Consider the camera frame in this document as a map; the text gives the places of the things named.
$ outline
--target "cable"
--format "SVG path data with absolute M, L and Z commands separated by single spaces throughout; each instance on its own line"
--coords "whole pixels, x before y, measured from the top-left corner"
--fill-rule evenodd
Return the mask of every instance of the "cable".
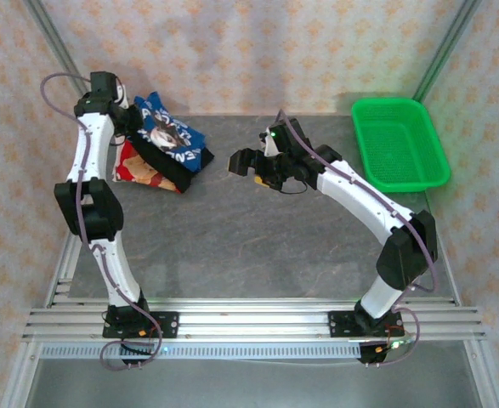
M 417 315 L 415 313 L 413 313 L 413 311 L 411 311 L 408 308 L 396 308 L 395 306 L 394 306 L 394 310 L 393 310 L 393 308 L 391 308 L 391 311 L 393 313 L 404 311 L 404 312 L 409 313 L 411 315 L 411 317 L 413 317 L 413 321 L 416 325 L 416 338 L 413 341 L 413 346 L 411 346 L 411 348 L 408 350 L 407 353 L 402 354 L 398 359 L 393 360 L 393 361 L 385 361 L 383 363 L 376 363 L 375 364 L 376 367 L 391 366 L 392 364 L 400 363 L 402 360 L 407 359 L 413 353 L 413 351 L 416 349 L 417 344 L 419 343 L 419 338 L 421 337 L 421 324 L 419 323 L 419 319 L 417 318 Z
M 117 99 L 117 100 L 115 101 L 115 103 L 116 103 L 116 104 L 118 104 L 118 103 L 122 102 L 122 100 L 124 99 L 124 87 L 123 87 L 123 85 L 122 85 L 121 78 L 119 78 L 117 75 L 115 75 L 115 78 L 116 78 L 116 79 L 117 79 L 117 81 L 119 82 L 119 85 L 121 85 L 121 89 L 122 89 L 122 96 L 121 96 L 121 97 L 119 97 L 119 99 Z
M 45 103 L 50 108 L 52 108 L 53 111 L 55 111 L 57 113 L 60 113 L 62 116 L 67 117 L 68 119 L 76 122 L 83 129 L 83 132 L 85 134 L 85 151 L 83 152 L 83 156 L 82 156 L 82 160 L 81 160 L 81 166 L 80 166 L 79 174 L 78 174 L 78 177 L 77 177 L 77 186 L 76 186 L 76 213 L 77 213 L 77 222 L 79 223 L 79 231 L 81 233 L 81 241 L 82 241 L 84 247 L 89 248 L 89 246 L 88 246 L 87 230 L 85 229 L 84 218 L 83 218 L 83 215 L 82 215 L 81 197 L 82 197 L 82 178 L 83 178 L 83 174 L 87 171 L 85 167 L 87 166 L 88 154 L 90 152 L 90 142 L 91 142 L 90 136 L 91 136 L 92 133 L 88 131 L 87 126 L 83 122 L 81 122 L 76 116 L 73 116 L 73 115 L 70 115 L 67 112 L 64 112 L 60 108 L 58 108 L 55 105 L 53 105 L 53 103 L 51 103 L 51 101 L 48 99 L 48 96 L 45 93 L 45 85 L 47 84 L 47 82 L 50 79 L 55 78 L 55 77 L 73 77 L 73 78 L 82 79 L 83 81 L 87 81 L 87 82 L 90 82 L 90 80 L 88 80 L 87 78 L 84 78 L 82 76 L 71 74 L 69 72 L 57 72 L 57 73 L 54 73 L 54 74 L 51 74 L 51 75 L 47 75 L 46 77 L 44 77 L 43 80 L 42 80 L 42 83 L 40 84 L 40 87 L 39 87 L 41 95 L 43 97 L 43 100 L 45 100 Z M 152 360 L 154 360 L 155 357 L 158 355 L 160 349 L 161 349 L 161 346 L 162 346 L 162 330 L 161 330 L 161 327 L 160 327 L 160 325 L 158 324 L 158 322 L 155 320 L 155 318 L 153 316 L 151 316 L 145 310 L 143 310 L 142 308 L 140 308 L 140 306 L 138 306 L 136 303 L 132 302 L 121 291 L 121 289 L 119 289 L 119 286 L 113 280 L 113 277 L 111 276 L 109 267 L 107 265 L 107 259 L 105 257 L 105 248 L 103 248 L 100 244 L 94 244 L 92 246 L 92 248 L 90 248 L 90 251 L 92 253 L 94 253 L 94 251 L 96 249 L 98 249 L 99 252 L 100 252 L 100 258 L 101 258 L 101 261 L 102 261 L 102 266 L 104 268 L 104 274 L 105 274 L 105 277 L 107 278 L 107 280 L 109 281 L 110 285 L 115 289 L 115 291 L 118 293 L 119 297 L 121 297 L 122 300 L 124 300 L 127 304 L 129 304 L 130 307 L 132 307 L 132 309 L 136 310 L 137 312 L 139 312 L 140 314 L 142 314 L 144 317 L 146 317 L 152 323 L 152 325 L 156 328 L 156 330 L 158 332 L 158 344 L 156 345 L 155 350 L 150 354 L 150 356 L 149 356 L 149 358 L 147 360 L 145 360 L 145 361 L 139 361 L 138 362 L 138 367 L 141 368 L 141 367 L 145 366 L 146 364 L 149 364 Z M 132 368 L 131 364 L 122 365 L 122 366 L 113 366 L 113 365 L 109 365 L 109 364 L 107 364 L 105 362 L 105 359 L 104 359 L 105 350 L 108 347 L 110 347 L 111 345 L 114 345 L 114 344 L 120 344 L 120 345 L 124 344 L 124 345 L 144 346 L 144 347 L 147 346 L 145 343 L 128 341 L 128 340 L 114 340 L 112 342 L 108 342 L 101 349 L 101 351 L 100 351 L 99 361 L 100 361 L 100 364 L 104 368 L 106 368 L 107 370 L 111 370 L 111 371 L 123 371 L 123 370 L 129 370 L 130 368 Z
M 124 145 L 124 142 L 126 142 L 126 141 L 127 141 L 127 137 L 126 137 L 124 134 L 120 134 L 120 135 L 118 135 L 118 136 L 123 136 L 123 137 L 124 137 L 124 139 L 122 140 L 122 142 L 119 142 L 119 143 L 112 143 L 112 142 L 110 142 L 110 146 L 111 146 L 111 147 L 118 147 L 118 146 L 122 146 L 122 145 Z
M 136 350 L 135 348 L 129 348 L 128 346 L 121 344 L 121 349 L 129 351 L 130 353 L 138 354 L 138 355 L 150 355 L 149 351 Z
M 299 361 L 296 362 L 288 362 L 288 361 L 270 361 L 270 360 L 227 360 L 229 363 L 240 362 L 240 363 L 252 363 L 255 365 L 269 365 L 269 366 L 296 366 L 296 367 L 338 367 L 338 366 L 360 366 L 360 362 L 358 360 L 352 361 L 351 359 L 346 359 L 345 362 L 338 363 L 302 363 Z
M 282 194 L 285 194 L 286 196 L 294 196 L 296 194 L 305 193 L 306 191 L 308 191 L 308 185 L 306 183 L 304 183 L 304 181 L 302 182 L 302 184 L 304 186 L 304 189 L 302 191 L 294 191 L 294 192 L 290 193 L 288 191 L 279 190 L 279 192 Z

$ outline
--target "metal frame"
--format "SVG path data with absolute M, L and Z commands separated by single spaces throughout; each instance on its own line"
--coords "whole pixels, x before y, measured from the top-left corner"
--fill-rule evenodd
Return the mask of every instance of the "metal frame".
M 464 29 L 472 19 L 472 16 L 478 9 L 481 0 L 465 0 L 459 8 L 450 28 L 447 30 L 442 43 L 438 47 L 436 54 L 433 57 L 430 65 L 428 66 L 425 75 L 417 86 L 417 90 L 413 95 L 413 99 L 417 102 L 423 102 L 427 97 L 430 89 L 436 82 L 438 75 L 442 71 L 447 60 L 450 58 L 453 49 L 459 42 Z
M 62 38 L 60 37 L 59 32 L 56 30 L 53 21 L 43 6 L 43 3 L 40 0 L 24 0 L 28 11 L 36 21 L 37 25 L 41 29 L 43 36 L 47 40 L 51 51 L 53 51 L 57 60 L 59 61 L 62 69 L 65 72 L 70 72 L 71 74 L 81 75 L 77 66 L 73 62 L 73 59 L 68 52 L 68 49 L 65 47 Z M 79 94 L 79 96 L 83 96 L 87 91 L 87 84 L 84 81 L 76 78 L 69 78 L 71 85 Z
M 98 302 L 56 303 L 51 309 L 33 309 L 23 341 L 103 341 L 102 313 L 105 299 Z M 403 303 L 421 321 L 422 341 L 484 339 L 481 316 L 476 308 L 455 305 L 452 299 L 406 299 Z M 251 300 L 150 300 L 151 311 L 178 311 L 178 338 L 166 343 L 224 342 L 326 342 L 363 343 L 364 337 L 330 338 L 327 312 L 353 310 L 354 302 L 324 299 Z M 403 314 L 406 330 L 416 327 L 410 314 Z
M 432 206 L 427 198 L 427 205 L 432 212 Z M 450 281 L 451 290 L 458 306 L 462 307 L 461 296 L 458 287 L 451 272 L 451 264 L 445 251 L 444 243 L 441 239 L 441 233 L 438 233 L 438 243 L 444 259 L 445 271 Z M 486 341 L 465 340 L 463 342 L 470 363 L 470 370 L 473 375 L 479 398 L 483 407 L 499 407 L 499 375 L 495 366 L 495 361 L 490 350 L 490 345 Z
M 3 394 L 1 408 L 20 408 L 26 406 L 31 385 L 41 355 L 40 343 L 21 343 L 14 361 L 14 368 L 9 376 L 8 385 Z

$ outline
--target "folded t-shirt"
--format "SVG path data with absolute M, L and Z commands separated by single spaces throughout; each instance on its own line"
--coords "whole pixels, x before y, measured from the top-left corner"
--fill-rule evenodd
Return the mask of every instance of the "folded t-shirt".
M 206 147 L 206 137 L 178 121 L 169 114 L 157 92 L 147 99 L 134 98 L 144 118 L 144 126 L 139 134 L 147 142 L 183 164 L 193 173 L 201 170 L 201 153 Z

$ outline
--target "patterned wallpaper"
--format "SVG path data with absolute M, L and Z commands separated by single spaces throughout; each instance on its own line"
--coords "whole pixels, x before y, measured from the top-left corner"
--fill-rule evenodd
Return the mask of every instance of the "patterned wallpaper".
M 44 299 L 66 231 L 53 197 L 77 130 L 41 101 L 39 82 L 59 66 L 20 1 L 0 2 L 0 400 L 28 309 Z M 77 95 L 59 79 L 51 98 Z
M 426 105 L 452 168 L 433 210 L 462 300 L 483 308 L 499 365 L 499 0 L 481 3 Z
M 462 0 L 44 3 L 83 73 L 157 90 L 173 114 L 269 115 L 412 96 Z

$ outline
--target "green plastic basket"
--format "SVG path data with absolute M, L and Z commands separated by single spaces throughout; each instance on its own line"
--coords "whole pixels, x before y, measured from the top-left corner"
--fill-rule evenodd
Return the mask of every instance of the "green plastic basket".
M 361 99 L 353 122 L 366 179 L 384 193 L 445 184 L 451 170 L 423 105 L 408 98 Z

